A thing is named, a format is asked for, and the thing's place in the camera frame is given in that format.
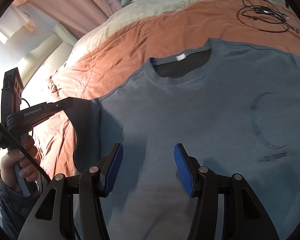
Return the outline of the grey left sleeve forearm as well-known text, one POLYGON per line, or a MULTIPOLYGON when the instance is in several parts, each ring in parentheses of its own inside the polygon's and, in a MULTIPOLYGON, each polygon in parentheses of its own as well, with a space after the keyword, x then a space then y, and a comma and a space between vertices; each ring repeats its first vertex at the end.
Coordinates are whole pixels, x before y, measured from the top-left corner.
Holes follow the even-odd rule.
POLYGON ((40 192, 34 196, 25 197, 12 172, 12 182, 7 184, 1 177, 0 171, 0 202, 2 228, 10 239, 18 239, 24 223, 40 197, 40 192))

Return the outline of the person's left hand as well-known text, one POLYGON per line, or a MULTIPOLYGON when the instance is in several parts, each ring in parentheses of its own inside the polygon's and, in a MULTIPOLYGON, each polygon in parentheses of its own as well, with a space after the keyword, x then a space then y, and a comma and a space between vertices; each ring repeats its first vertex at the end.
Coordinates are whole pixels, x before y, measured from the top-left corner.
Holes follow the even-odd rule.
POLYGON ((15 164, 21 166, 19 176, 28 182, 36 181, 40 176, 40 172, 19 150, 8 151, 3 156, 0 170, 1 179, 12 191, 22 194, 21 187, 15 175, 15 164))

